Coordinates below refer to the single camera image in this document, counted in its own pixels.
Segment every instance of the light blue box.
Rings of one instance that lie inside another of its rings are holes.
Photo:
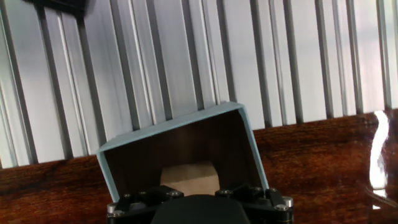
[[[224,103],[123,134],[97,153],[114,202],[160,184],[161,168],[211,161],[220,187],[248,183],[268,189],[244,105]]]

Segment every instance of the wooden table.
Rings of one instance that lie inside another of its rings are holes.
[[[398,223],[398,110],[386,114],[388,200],[369,181],[374,114],[254,132],[270,186],[294,198],[295,223]],[[106,223],[110,202],[95,156],[0,170],[0,223]]]

